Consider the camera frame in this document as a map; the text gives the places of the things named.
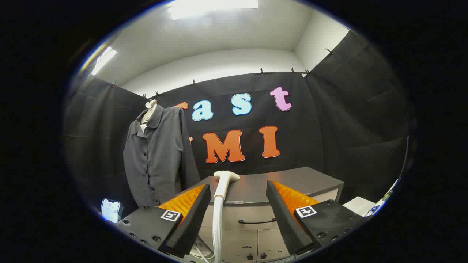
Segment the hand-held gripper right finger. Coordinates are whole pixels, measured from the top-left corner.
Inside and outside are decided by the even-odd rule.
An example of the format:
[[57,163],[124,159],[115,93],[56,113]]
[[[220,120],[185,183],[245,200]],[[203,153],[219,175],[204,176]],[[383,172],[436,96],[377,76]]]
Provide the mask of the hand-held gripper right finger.
[[329,247],[368,221],[337,201],[319,202],[275,181],[267,181],[266,196],[291,254]]

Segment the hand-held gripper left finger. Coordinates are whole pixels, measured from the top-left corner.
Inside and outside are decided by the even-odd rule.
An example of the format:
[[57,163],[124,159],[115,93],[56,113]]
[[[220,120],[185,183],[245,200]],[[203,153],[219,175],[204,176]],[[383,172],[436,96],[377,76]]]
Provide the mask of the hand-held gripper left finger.
[[159,206],[144,206],[115,227],[153,251],[182,258],[199,234],[211,201],[209,184],[193,187]]

